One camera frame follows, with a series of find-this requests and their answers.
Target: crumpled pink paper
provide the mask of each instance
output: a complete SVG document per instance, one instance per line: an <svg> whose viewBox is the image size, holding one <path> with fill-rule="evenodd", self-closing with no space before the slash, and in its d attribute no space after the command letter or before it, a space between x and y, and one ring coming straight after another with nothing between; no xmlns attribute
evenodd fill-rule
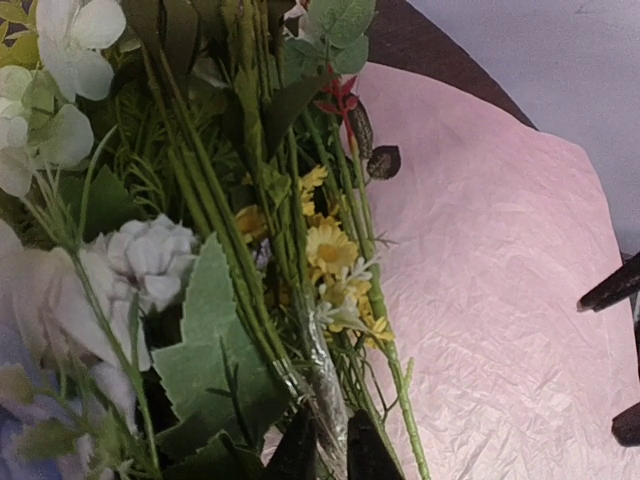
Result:
<svg viewBox="0 0 640 480"><path fill-rule="evenodd" d="M403 160L369 194L397 242L383 288L432 478L640 478L640 450L610 433L640 401L629 304L576 312L621 263L585 152L411 73L369 64L356 91ZM388 431L417 479L398 409Z"/></svg>

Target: wrapping paper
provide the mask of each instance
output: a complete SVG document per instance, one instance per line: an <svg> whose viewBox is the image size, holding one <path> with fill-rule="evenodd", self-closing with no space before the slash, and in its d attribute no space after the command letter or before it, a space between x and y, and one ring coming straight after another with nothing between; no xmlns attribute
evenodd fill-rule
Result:
<svg viewBox="0 0 640 480"><path fill-rule="evenodd" d="M611 418L640 400L628 302L577 313L620 266L584 151L434 80L369 64L376 145L403 166L369 187L383 288L434 480L640 478ZM373 360L387 398L385 361ZM388 430L418 478L399 410Z"/></svg>

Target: white wall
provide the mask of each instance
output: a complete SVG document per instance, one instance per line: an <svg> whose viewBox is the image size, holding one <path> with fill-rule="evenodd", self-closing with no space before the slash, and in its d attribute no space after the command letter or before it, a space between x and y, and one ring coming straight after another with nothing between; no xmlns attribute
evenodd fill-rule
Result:
<svg viewBox="0 0 640 480"><path fill-rule="evenodd" d="M410 0L542 131L581 145L640 250L640 1Z"/></svg>

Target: dark brown surface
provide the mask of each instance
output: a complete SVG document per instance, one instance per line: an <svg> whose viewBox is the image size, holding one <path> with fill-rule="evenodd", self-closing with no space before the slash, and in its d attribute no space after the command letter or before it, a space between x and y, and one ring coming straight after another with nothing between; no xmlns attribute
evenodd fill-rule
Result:
<svg viewBox="0 0 640 480"><path fill-rule="evenodd" d="M531 121L509 95L442 30L404 0L377 0L369 59L452 85Z"/></svg>

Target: flower bouquet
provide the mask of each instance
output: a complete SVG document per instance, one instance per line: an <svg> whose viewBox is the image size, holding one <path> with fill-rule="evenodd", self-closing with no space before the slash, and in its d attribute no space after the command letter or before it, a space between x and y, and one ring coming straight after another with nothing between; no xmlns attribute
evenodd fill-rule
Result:
<svg viewBox="0 0 640 480"><path fill-rule="evenodd" d="M259 478L308 406L346 479L349 417L393 457L396 404L429 477L366 194L400 168L355 94L373 15L0 3L0 477Z"/></svg>

